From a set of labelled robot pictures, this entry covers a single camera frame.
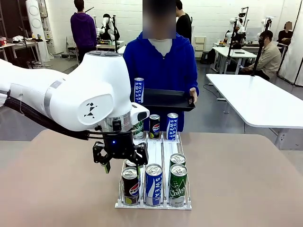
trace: blue can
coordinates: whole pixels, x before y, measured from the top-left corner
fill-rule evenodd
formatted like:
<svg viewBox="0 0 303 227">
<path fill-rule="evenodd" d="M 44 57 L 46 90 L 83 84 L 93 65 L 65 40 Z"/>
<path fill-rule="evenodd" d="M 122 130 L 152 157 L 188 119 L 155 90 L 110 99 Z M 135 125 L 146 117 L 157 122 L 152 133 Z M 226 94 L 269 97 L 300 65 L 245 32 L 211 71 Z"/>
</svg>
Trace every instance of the blue can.
<svg viewBox="0 0 303 227">
<path fill-rule="evenodd" d="M 145 169 L 145 198 L 148 206 L 161 204 L 162 167 L 158 164 L 149 164 Z"/>
<path fill-rule="evenodd" d="M 144 79 L 135 78 L 134 79 L 134 102 L 142 104 L 144 96 Z"/>
<path fill-rule="evenodd" d="M 178 131 L 178 114 L 170 113 L 167 115 L 166 139 L 175 140 Z"/>
</svg>

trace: robot logo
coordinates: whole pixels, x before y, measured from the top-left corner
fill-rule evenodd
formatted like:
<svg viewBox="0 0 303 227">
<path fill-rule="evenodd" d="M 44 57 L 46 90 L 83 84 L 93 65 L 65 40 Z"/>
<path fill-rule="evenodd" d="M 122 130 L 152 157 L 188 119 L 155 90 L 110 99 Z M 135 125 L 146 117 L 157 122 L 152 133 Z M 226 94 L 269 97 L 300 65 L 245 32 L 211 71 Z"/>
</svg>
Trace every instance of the robot logo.
<svg viewBox="0 0 303 227">
<path fill-rule="evenodd" d="M 95 109 L 98 106 L 93 106 L 94 105 L 93 103 L 88 103 L 86 106 L 88 106 L 88 105 L 90 106 L 89 113 L 85 114 L 84 117 L 86 117 L 86 116 L 92 116 L 93 119 L 94 119 L 95 117 L 94 117 L 94 114 L 92 113 L 92 110 Z"/>
</svg>

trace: blue sweatshirt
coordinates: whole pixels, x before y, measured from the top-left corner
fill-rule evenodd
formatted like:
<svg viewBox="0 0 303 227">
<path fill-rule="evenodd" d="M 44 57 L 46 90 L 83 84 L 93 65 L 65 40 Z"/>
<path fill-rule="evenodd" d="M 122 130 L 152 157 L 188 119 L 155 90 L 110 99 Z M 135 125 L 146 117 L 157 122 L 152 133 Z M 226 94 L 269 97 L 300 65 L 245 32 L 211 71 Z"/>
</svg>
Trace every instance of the blue sweatshirt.
<svg viewBox="0 0 303 227">
<path fill-rule="evenodd" d="M 79 49 L 97 45 L 97 34 L 93 18 L 86 13 L 74 13 L 71 17 L 71 31 Z"/>
<path fill-rule="evenodd" d="M 125 49 L 124 59 L 128 68 L 131 85 L 135 78 L 144 79 L 144 88 L 185 91 L 193 87 L 199 94 L 197 66 L 193 46 L 188 39 L 176 35 L 169 53 L 162 56 L 142 33 L 131 41 Z M 171 112 L 151 112 L 160 115 L 160 130 L 166 131 L 167 114 Z M 184 128 L 184 113 L 177 113 L 178 131 Z M 149 129 L 149 120 L 144 121 L 144 130 Z"/>
</svg>

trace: black pants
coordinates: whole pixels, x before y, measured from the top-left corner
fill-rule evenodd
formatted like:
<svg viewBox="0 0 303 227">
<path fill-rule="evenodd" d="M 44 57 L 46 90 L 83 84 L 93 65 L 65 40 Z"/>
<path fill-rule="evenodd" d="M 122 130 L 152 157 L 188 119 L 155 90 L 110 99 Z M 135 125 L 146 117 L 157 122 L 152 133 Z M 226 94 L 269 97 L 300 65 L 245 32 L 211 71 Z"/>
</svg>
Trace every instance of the black pants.
<svg viewBox="0 0 303 227">
<path fill-rule="evenodd" d="M 83 61 L 83 58 L 84 58 L 84 55 L 88 52 L 91 52 L 91 51 L 95 51 L 97 48 L 95 46 L 92 46 L 92 47 L 86 47 L 86 48 L 79 48 L 78 51 L 79 51 L 79 62 L 81 63 Z"/>
<path fill-rule="evenodd" d="M 240 74 L 242 75 L 251 75 L 252 71 L 241 71 Z M 262 70 L 256 70 L 255 76 L 259 76 L 265 80 L 269 80 L 269 76 L 266 75 Z"/>
</svg>

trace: white curtain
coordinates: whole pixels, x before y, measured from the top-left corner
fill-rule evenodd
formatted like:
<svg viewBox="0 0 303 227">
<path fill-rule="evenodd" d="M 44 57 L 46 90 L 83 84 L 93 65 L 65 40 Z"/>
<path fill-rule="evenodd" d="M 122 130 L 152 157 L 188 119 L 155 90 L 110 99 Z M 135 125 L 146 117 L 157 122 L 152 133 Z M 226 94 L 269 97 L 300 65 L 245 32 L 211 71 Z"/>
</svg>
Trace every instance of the white curtain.
<svg viewBox="0 0 303 227">
<path fill-rule="evenodd" d="M 285 59 L 283 61 L 279 75 L 296 85 L 303 86 L 303 65 L 300 65 L 303 59 L 303 10 L 299 15 L 298 22 L 295 27 L 292 42 L 289 45 Z"/>
</svg>

